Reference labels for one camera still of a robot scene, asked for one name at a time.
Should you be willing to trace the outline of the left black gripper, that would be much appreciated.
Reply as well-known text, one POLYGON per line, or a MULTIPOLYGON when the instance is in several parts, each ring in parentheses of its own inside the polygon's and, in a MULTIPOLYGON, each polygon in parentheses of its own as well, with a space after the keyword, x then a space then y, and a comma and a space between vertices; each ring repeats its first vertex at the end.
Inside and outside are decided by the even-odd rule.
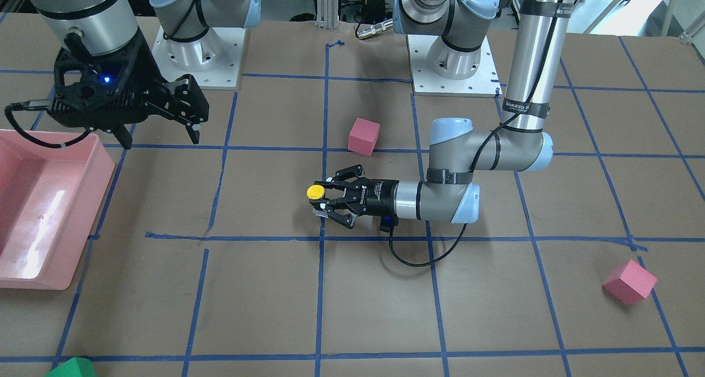
POLYGON ((395 211, 398 180, 370 179, 364 176, 362 165, 357 164, 335 172, 325 181, 314 181, 314 186, 325 190, 341 190, 340 198, 326 198, 326 203, 314 203, 314 214, 330 218, 352 229, 359 216, 390 216, 399 221, 395 211))

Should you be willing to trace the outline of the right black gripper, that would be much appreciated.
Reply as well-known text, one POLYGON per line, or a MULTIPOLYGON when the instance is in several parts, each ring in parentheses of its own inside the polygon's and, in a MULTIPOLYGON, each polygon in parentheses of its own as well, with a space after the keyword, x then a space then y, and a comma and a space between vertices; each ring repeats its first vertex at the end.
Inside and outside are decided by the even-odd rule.
POLYGON ((55 60, 51 118, 66 127, 113 130, 122 148, 131 149, 133 136, 125 125, 156 114, 184 125, 191 142, 200 144, 207 99, 191 74, 173 82, 161 75, 142 33, 100 56, 91 55, 76 33, 65 40, 55 60))

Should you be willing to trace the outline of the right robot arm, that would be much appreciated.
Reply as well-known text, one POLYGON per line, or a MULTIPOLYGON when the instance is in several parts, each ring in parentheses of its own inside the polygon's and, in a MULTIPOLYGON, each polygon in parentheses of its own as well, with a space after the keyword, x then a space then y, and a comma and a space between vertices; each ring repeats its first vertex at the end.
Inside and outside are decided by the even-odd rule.
POLYGON ((51 149, 68 148, 95 131, 114 135, 130 149, 128 124, 152 115, 178 122, 197 145, 209 104, 194 74, 227 66, 230 53, 218 28, 254 28, 261 19, 261 0, 149 0, 160 20, 166 58, 181 71, 168 79, 128 0, 29 1, 61 42, 53 71, 55 95, 9 104, 4 114, 20 136, 51 149), (49 143, 23 130, 16 111, 46 111, 62 126, 83 133, 49 143))

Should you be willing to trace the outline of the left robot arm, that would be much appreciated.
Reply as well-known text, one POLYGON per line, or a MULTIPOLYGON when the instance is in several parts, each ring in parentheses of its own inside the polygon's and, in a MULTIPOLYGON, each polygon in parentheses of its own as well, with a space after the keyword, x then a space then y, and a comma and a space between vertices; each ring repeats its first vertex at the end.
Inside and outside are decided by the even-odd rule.
MULTIPOLYGON (((418 182, 371 179, 361 165, 340 169, 307 189, 315 214, 351 229, 360 216, 473 223, 479 217, 476 171, 536 171, 553 158, 544 131, 551 93, 575 0, 523 0, 517 42, 500 121, 477 131, 469 118, 431 124, 430 164, 418 182)), ((394 31, 438 36, 431 48, 434 71, 451 78, 463 56, 477 63, 496 17, 498 0, 394 0, 394 31)))

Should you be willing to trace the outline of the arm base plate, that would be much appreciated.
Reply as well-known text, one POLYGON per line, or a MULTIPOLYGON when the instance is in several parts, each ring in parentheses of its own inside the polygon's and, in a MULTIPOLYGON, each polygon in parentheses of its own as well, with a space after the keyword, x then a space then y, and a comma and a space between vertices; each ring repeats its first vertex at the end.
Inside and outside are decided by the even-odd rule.
POLYGON ((407 42, 415 95, 502 94, 488 38, 471 52, 453 50, 440 36, 408 35, 407 42))
POLYGON ((203 38, 181 43, 165 40, 159 28, 152 55, 169 82, 191 74, 202 90, 234 90, 240 78, 247 30, 210 28, 203 38))

